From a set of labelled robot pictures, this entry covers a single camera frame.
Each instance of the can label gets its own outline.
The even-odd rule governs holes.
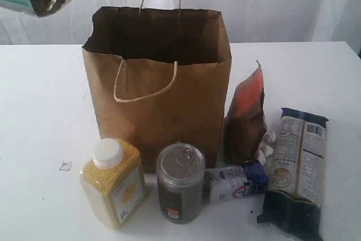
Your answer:
[[[159,204],[163,213],[175,219],[182,219],[182,195],[169,191],[158,181]]]

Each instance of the brown paper bag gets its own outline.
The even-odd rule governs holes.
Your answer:
[[[174,142],[214,166],[231,68],[222,15],[142,6],[100,8],[83,46],[100,136],[135,145],[148,171]]]

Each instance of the plastic lid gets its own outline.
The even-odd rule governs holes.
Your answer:
[[[202,153],[187,143],[169,145],[157,159],[158,178],[171,187],[188,187],[203,180],[205,161]]]
[[[93,150],[93,162],[99,169],[110,169],[123,159],[123,149],[115,138],[103,138]]]

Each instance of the orange package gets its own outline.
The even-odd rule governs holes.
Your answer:
[[[263,74],[257,63],[258,68],[252,75],[238,84],[224,121],[224,156],[231,164],[253,160],[266,133]]]

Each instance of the yellow grain jar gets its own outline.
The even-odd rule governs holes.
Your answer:
[[[139,151],[121,139],[102,139],[80,180],[96,217],[111,229],[121,227],[144,198]]]

